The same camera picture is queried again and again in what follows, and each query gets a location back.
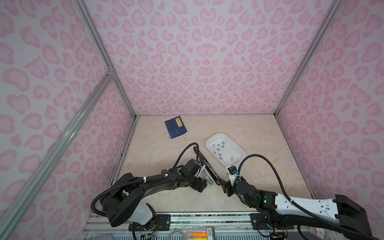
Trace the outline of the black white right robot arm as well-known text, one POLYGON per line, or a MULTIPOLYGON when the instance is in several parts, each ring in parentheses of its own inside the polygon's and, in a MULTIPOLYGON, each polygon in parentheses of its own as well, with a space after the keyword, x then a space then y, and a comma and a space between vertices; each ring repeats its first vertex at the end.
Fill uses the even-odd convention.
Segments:
POLYGON ((223 189, 229 197, 237 196, 244 205, 264 215, 273 227, 306 226, 331 230, 350 240, 375 239, 365 208, 344 195, 325 200, 290 198, 258 190, 244 178, 232 178, 223 189))

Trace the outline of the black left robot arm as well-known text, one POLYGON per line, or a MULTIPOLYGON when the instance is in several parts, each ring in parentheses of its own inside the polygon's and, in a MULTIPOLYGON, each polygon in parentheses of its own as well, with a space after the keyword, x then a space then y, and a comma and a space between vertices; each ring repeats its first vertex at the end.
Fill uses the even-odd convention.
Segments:
POLYGON ((109 189, 100 193, 91 203, 93 213, 106 217, 111 227, 131 222, 152 230, 157 226, 159 217, 150 204, 140 205, 143 198, 162 191, 191 187, 201 193, 207 187, 207 180, 200 178, 203 165, 194 159, 158 175, 134 177, 124 174, 109 189))

